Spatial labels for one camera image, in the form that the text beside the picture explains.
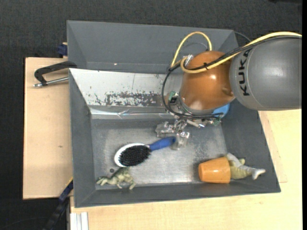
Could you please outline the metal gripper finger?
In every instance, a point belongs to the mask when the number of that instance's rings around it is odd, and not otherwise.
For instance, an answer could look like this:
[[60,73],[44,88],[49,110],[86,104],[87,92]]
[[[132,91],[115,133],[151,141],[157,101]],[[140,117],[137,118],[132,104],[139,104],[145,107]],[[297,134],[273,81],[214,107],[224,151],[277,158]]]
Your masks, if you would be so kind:
[[186,131],[176,133],[176,141],[171,145],[172,150],[179,150],[185,148],[188,140],[190,138],[190,133]]
[[156,132],[156,136],[158,138],[165,138],[168,135],[174,134],[175,130],[174,130],[172,124],[165,121],[165,122],[158,124],[156,126],[155,132]]

